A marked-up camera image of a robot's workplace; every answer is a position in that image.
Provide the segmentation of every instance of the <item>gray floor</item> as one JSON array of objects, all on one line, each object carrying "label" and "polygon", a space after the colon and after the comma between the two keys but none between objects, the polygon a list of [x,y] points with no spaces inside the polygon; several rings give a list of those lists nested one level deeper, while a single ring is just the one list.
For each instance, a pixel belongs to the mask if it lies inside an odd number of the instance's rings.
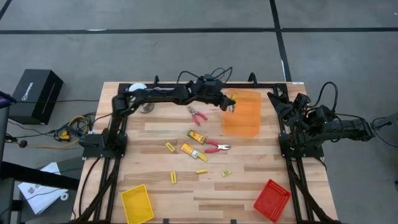
[{"label": "gray floor", "polygon": [[[277,0],[282,27],[398,27],[395,0]],[[135,29],[273,27],[265,0],[13,0],[0,29]],[[284,34],[292,79],[316,100],[326,81],[339,87],[337,110],[368,120],[398,111],[398,33]],[[275,34],[0,35],[0,89],[12,93],[25,68],[50,68],[65,82],[60,99],[98,99],[105,81],[175,80],[234,67],[231,80],[283,81]],[[333,92],[322,102],[331,105]],[[96,103],[59,103],[48,126],[59,127]],[[29,132],[9,126],[12,135]],[[381,131],[391,143],[397,131]],[[52,138],[30,143],[53,144]],[[396,223],[398,149],[379,139],[325,143],[338,216],[346,223]],[[81,150],[19,149],[4,160],[29,167],[81,155]],[[52,214],[66,221],[69,211]]]}]

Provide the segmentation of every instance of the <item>red tray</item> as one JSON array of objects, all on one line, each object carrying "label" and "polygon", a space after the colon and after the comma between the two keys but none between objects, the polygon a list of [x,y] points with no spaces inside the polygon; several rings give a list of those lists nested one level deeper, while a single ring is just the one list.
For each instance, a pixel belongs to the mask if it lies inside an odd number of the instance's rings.
[{"label": "red tray", "polygon": [[290,192],[269,179],[260,196],[254,203],[254,208],[276,223],[289,201]]}]

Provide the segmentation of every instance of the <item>pliers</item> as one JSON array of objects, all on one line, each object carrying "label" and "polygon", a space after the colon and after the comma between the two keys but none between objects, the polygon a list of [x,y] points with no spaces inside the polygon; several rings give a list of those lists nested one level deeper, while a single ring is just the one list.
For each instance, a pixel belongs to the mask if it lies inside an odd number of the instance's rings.
[{"label": "pliers", "polygon": [[207,117],[206,117],[203,113],[201,113],[201,112],[199,112],[199,111],[195,111],[191,106],[188,107],[188,110],[189,110],[189,112],[192,114],[192,119],[193,119],[193,121],[194,121],[198,126],[200,126],[200,122],[199,122],[198,118],[196,117],[196,115],[200,116],[200,117],[203,118],[205,121],[207,121]]},{"label": "pliers", "polygon": [[229,146],[229,145],[220,145],[218,142],[212,141],[212,140],[206,140],[206,144],[212,144],[214,146],[217,146],[216,148],[206,149],[205,150],[206,153],[214,153],[214,152],[218,152],[220,150],[229,150],[229,149],[231,149],[231,146]]}]

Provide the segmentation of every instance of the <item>black box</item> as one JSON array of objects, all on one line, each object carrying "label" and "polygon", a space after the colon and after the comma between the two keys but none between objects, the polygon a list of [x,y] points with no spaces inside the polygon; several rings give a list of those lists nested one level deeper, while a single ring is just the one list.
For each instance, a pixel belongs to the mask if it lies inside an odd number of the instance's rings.
[{"label": "black box", "polygon": [[9,118],[21,124],[48,124],[63,81],[51,70],[25,69],[12,97]]}]

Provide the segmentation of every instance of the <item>yellow box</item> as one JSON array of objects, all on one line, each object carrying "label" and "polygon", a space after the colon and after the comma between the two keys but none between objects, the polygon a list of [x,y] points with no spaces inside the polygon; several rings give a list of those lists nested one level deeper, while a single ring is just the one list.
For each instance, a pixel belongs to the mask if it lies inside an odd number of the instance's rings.
[{"label": "yellow box", "polygon": [[141,224],[154,218],[144,184],[122,192],[121,197],[127,224]]},{"label": "yellow box", "polygon": [[206,137],[204,137],[203,135],[196,133],[192,130],[190,130],[188,132],[188,136],[191,137],[192,139],[196,140],[200,144],[204,144],[206,142]]}]

